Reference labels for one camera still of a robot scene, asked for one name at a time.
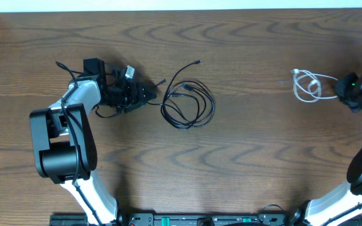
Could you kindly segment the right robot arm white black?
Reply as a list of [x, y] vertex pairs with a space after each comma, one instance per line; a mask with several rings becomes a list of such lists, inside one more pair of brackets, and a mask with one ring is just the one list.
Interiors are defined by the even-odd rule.
[[[362, 109], [362, 77], [349, 74], [335, 86], [336, 97], [353, 110]], [[362, 214], [362, 148], [349, 165], [346, 181], [328, 194], [308, 200], [288, 225], [340, 225]]]

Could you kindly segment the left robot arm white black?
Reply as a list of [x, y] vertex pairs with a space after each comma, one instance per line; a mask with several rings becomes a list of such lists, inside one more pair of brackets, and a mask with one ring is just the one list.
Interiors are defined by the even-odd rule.
[[71, 82], [63, 97], [30, 114], [38, 174], [51, 179], [76, 199], [89, 225], [129, 225], [96, 170], [97, 149], [88, 115], [101, 101], [95, 80]]

